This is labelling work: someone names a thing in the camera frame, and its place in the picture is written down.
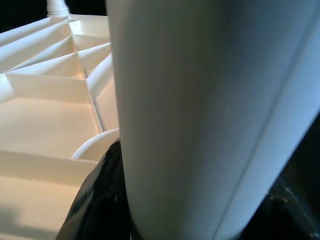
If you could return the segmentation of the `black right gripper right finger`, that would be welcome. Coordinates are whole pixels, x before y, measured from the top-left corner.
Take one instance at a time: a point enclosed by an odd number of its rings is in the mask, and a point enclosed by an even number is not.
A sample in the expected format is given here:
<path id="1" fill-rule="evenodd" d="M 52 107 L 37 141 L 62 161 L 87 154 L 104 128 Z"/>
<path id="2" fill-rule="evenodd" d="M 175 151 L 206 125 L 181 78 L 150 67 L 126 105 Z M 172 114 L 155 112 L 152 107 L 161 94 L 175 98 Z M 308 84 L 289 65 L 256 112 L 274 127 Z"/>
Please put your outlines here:
<path id="1" fill-rule="evenodd" d="M 292 188 L 279 177 L 237 238 L 318 240 L 320 222 Z"/>

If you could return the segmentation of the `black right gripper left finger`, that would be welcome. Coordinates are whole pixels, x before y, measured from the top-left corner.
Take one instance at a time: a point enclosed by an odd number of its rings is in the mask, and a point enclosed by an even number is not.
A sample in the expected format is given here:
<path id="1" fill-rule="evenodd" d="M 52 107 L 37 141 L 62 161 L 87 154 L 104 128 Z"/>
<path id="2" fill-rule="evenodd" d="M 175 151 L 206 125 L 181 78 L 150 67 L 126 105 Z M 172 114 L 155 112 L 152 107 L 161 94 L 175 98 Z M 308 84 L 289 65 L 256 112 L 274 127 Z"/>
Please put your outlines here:
<path id="1" fill-rule="evenodd" d="M 56 239 L 128 240 L 130 235 L 121 143 L 114 141 L 83 181 Z"/>

